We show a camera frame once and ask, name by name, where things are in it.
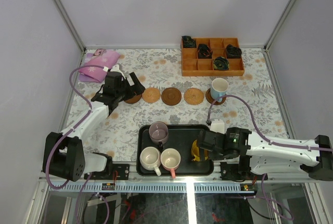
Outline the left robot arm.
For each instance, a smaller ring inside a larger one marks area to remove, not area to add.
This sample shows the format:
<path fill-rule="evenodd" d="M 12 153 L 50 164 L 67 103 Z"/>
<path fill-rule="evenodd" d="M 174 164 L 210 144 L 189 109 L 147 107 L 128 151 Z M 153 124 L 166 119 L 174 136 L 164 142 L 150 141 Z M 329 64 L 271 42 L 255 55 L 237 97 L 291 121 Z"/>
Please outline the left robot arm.
<path fill-rule="evenodd" d="M 134 72 L 130 73 L 133 84 L 120 72 L 108 71 L 99 91 L 88 101 L 88 110 L 59 133 L 46 137 L 43 172 L 46 177 L 56 176 L 67 181 L 77 181 L 85 174 L 96 174 L 102 179 L 113 176 L 112 157 L 103 153 L 86 153 L 83 141 L 97 126 L 107 119 L 122 101 L 143 94 L 145 87 Z"/>

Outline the woven rattan coaster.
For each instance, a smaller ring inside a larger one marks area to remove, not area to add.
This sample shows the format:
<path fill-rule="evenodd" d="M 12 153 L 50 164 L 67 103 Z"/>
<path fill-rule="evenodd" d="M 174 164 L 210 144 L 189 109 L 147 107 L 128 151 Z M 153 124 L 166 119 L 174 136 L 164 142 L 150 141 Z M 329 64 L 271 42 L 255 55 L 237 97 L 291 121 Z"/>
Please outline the woven rattan coaster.
<path fill-rule="evenodd" d="M 189 88 L 184 93 L 184 100 L 189 105 L 199 105 L 203 102 L 203 91 L 197 88 Z"/>
<path fill-rule="evenodd" d="M 142 98 L 147 103 L 155 103 L 160 99 L 161 93 L 158 88 L 149 87 L 142 94 Z"/>

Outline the blue mug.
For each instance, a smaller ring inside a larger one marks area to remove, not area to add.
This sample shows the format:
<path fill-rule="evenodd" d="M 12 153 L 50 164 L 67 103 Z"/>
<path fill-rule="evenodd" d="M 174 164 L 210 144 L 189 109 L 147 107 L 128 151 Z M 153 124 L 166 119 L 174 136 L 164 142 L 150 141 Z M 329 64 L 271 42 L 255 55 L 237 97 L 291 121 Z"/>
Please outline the blue mug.
<path fill-rule="evenodd" d="M 223 78 L 216 78 L 212 81 L 210 87 L 210 95 L 217 102 L 221 102 L 222 96 L 226 94 L 228 90 L 228 82 Z"/>

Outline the yellow mug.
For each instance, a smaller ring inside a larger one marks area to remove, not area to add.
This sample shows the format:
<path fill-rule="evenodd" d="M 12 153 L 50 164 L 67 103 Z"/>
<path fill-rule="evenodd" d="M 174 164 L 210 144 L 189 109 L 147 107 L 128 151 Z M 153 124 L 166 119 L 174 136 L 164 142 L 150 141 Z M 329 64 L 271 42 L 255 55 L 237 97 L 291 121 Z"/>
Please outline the yellow mug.
<path fill-rule="evenodd" d="M 199 148 L 197 145 L 197 140 L 194 140 L 191 146 L 191 155 L 192 155 L 192 161 L 205 161 L 208 160 L 209 154 L 207 150 L 204 150 L 202 148 Z"/>

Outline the dark brown wooden coaster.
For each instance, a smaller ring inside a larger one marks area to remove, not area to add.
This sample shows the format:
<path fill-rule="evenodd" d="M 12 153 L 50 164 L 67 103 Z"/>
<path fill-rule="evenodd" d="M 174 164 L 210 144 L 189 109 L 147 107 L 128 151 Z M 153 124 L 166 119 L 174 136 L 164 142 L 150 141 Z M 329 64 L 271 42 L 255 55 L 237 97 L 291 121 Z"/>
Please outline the dark brown wooden coaster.
<path fill-rule="evenodd" d="M 210 91 L 211 91 L 211 89 L 208 89 L 208 90 L 206 91 L 206 100 L 211 104 L 211 103 L 214 101 L 214 99 L 212 98 Z M 221 102 L 216 101 L 216 102 L 214 103 L 214 105 L 221 105 L 221 104 L 223 104 L 225 101 L 226 101 L 226 98 L 223 98 Z"/>
<path fill-rule="evenodd" d="M 166 88 L 163 90 L 161 98 L 166 105 L 174 106 L 181 101 L 182 94 L 177 88 Z"/>
<path fill-rule="evenodd" d="M 138 101 L 140 101 L 142 95 L 139 94 L 139 95 L 135 95 L 134 97 L 130 98 L 130 99 L 127 99 L 125 100 L 124 102 L 127 103 L 127 104 L 135 104 L 137 103 Z"/>

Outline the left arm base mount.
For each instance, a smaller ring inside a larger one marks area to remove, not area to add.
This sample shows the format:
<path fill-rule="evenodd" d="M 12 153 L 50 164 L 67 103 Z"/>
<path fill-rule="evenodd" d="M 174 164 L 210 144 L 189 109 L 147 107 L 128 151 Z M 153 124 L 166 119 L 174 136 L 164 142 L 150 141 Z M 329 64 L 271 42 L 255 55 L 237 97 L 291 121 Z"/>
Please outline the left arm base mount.
<path fill-rule="evenodd" d="M 111 169 L 106 168 L 105 171 L 93 172 L 91 180 L 128 180 L 130 173 L 129 164 L 113 164 Z"/>

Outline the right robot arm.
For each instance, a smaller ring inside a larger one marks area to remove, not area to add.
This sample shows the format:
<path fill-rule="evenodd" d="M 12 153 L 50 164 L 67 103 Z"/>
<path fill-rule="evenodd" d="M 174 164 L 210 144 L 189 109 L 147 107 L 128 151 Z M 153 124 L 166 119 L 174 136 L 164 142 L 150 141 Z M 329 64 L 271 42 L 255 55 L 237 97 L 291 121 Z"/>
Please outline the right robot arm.
<path fill-rule="evenodd" d="M 238 158 L 242 179 L 265 173 L 306 172 L 311 179 L 332 181 L 332 147 L 329 137 L 294 140 L 267 138 L 247 129 L 232 127 L 225 133 L 202 130 L 197 138 L 200 153 L 211 160 Z"/>

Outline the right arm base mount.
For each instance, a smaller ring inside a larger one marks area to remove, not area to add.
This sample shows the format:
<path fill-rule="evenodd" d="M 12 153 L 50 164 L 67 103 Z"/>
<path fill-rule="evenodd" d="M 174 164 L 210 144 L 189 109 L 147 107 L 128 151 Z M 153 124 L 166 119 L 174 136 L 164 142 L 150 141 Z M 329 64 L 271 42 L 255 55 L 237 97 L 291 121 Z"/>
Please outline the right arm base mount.
<path fill-rule="evenodd" d="M 261 180 L 263 175 L 257 175 L 251 171 L 251 167 L 246 164 L 220 163 L 221 178 L 234 182 Z"/>

